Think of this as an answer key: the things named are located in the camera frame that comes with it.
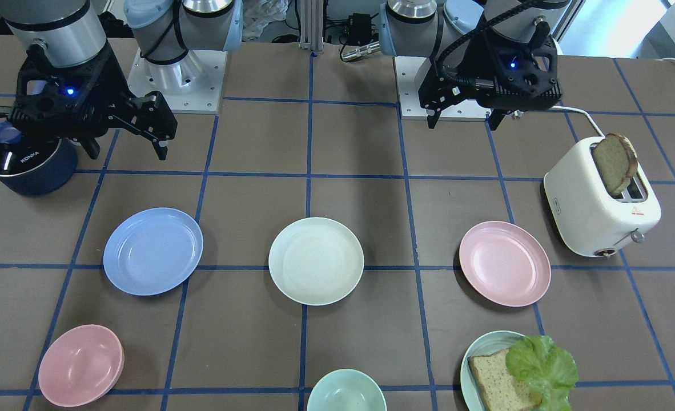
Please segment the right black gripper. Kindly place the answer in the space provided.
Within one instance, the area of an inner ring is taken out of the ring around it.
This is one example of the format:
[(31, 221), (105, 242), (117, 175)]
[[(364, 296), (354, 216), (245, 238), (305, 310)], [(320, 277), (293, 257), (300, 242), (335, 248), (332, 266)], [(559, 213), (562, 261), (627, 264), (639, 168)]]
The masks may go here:
[(178, 121), (162, 92), (135, 97), (109, 42), (89, 61), (54, 67), (40, 44), (30, 45), (17, 75), (14, 104), (7, 120), (24, 134), (79, 139), (92, 160), (102, 137), (123, 128), (152, 143), (165, 161)]

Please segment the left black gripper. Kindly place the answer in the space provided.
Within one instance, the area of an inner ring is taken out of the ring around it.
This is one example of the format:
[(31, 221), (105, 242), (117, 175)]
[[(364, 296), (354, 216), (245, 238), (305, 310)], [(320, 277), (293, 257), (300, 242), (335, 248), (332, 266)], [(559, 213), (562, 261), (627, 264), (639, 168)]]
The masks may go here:
[(510, 110), (547, 110), (563, 97), (557, 75), (557, 47), (549, 26), (536, 26), (527, 42), (486, 29), (440, 60), (434, 59), (419, 86), (427, 127), (442, 111), (466, 100), (491, 109), (489, 129), (497, 130)]

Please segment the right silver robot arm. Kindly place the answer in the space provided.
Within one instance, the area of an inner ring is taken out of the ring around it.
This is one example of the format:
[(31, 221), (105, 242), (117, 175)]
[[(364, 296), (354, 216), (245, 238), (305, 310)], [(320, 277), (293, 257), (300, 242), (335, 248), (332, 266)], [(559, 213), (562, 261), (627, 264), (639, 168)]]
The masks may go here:
[(0, 108), (22, 135), (69, 139), (96, 159), (97, 142), (125, 128), (152, 143), (165, 160), (175, 115), (164, 91), (197, 82), (197, 50), (237, 50), (243, 39), (241, 1), (126, 1), (127, 25), (150, 68), (154, 89), (134, 94), (89, 1), (0, 1), (0, 16), (24, 46), (15, 102)]

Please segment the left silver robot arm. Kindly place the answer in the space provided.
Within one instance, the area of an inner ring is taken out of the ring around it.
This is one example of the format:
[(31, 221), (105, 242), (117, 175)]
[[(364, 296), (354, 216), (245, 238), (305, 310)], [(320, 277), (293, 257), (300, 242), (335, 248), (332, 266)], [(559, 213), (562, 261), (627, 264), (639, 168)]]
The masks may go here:
[(426, 58), (419, 104), (427, 125), (463, 101), (489, 110), (496, 130), (515, 110), (548, 110), (564, 96), (551, 31), (567, 1), (388, 1), (381, 51)]

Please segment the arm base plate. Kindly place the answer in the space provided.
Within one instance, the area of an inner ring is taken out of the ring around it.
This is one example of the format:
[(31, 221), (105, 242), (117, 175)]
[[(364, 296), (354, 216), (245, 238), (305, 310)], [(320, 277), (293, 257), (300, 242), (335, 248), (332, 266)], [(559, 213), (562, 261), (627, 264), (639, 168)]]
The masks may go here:
[[(427, 120), (431, 112), (420, 105), (419, 87), (431, 67), (428, 58), (394, 57), (396, 86), (401, 107), (401, 116), (409, 120)], [(491, 109), (481, 107), (475, 100), (465, 100), (460, 104), (442, 110), (439, 120), (462, 120), (462, 122), (483, 122), (491, 114)]]
[(137, 55), (128, 86), (137, 96), (159, 91), (174, 114), (217, 114), (229, 56), (220, 50), (190, 50), (180, 62), (155, 65)]

